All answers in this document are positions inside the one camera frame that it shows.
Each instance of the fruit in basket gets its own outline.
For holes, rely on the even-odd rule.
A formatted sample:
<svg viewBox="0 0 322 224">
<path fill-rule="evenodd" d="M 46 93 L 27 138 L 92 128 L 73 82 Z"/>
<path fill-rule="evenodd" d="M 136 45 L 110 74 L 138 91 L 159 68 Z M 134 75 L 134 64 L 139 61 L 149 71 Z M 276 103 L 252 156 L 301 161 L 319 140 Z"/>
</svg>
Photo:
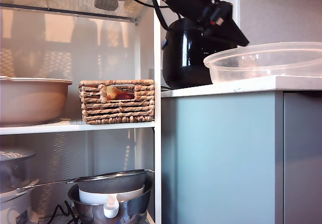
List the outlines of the fruit in basket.
<svg viewBox="0 0 322 224">
<path fill-rule="evenodd" d="M 106 95 L 107 100 L 134 99 L 134 96 L 132 94 L 129 94 L 127 91 L 123 91 L 113 86 L 106 87 Z"/>
<path fill-rule="evenodd" d="M 122 93 L 117 95 L 116 100 L 128 100 L 128 99 L 134 99 L 134 95 L 129 93 Z"/>
</svg>

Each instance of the wicker basket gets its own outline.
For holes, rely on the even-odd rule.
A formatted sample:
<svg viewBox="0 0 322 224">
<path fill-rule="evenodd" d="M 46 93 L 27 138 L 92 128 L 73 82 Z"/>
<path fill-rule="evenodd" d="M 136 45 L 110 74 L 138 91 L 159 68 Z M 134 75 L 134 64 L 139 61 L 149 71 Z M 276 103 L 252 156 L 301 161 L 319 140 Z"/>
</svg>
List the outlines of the wicker basket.
<svg viewBox="0 0 322 224">
<path fill-rule="evenodd" d="M 107 86 L 134 95 L 134 99 L 107 100 Z M 79 97 L 87 124 L 148 122 L 154 115 L 153 80 L 81 81 Z"/>
</svg>

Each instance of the white countertop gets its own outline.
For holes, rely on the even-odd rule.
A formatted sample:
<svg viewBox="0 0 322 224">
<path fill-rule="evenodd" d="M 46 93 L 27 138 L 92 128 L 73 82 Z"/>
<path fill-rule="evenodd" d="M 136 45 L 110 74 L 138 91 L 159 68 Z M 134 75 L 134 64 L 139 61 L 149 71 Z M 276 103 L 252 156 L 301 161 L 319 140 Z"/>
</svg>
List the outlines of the white countertop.
<svg viewBox="0 0 322 224">
<path fill-rule="evenodd" d="M 268 76 L 161 93 L 162 98 L 264 91 L 322 91 L 322 77 Z"/>
</svg>

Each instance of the clear plastic bowl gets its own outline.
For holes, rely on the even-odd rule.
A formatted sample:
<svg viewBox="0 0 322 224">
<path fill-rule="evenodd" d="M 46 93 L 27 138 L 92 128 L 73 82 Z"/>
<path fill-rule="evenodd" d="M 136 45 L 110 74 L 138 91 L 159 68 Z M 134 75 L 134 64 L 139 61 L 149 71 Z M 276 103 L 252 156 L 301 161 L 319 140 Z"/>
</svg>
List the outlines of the clear plastic bowl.
<svg viewBox="0 0 322 224">
<path fill-rule="evenodd" d="M 321 42 L 285 42 L 241 47 L 204 59 L 213 83 L 264 76 L 322 77 Z"/>
</svg>

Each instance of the gray cabinet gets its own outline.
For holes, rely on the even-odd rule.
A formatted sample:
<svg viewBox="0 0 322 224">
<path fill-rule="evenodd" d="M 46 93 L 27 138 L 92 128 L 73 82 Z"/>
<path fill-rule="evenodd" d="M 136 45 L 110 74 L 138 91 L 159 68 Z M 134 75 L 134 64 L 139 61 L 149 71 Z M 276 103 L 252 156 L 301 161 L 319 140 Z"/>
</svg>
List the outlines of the gray cabinet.
<svg viewBox="0 0 322 224">
<path fill-rule="evenodd" d="M 163 98 L 163 222 L 322 223 L 321 103 L 313 92 Z"/>
</svg>

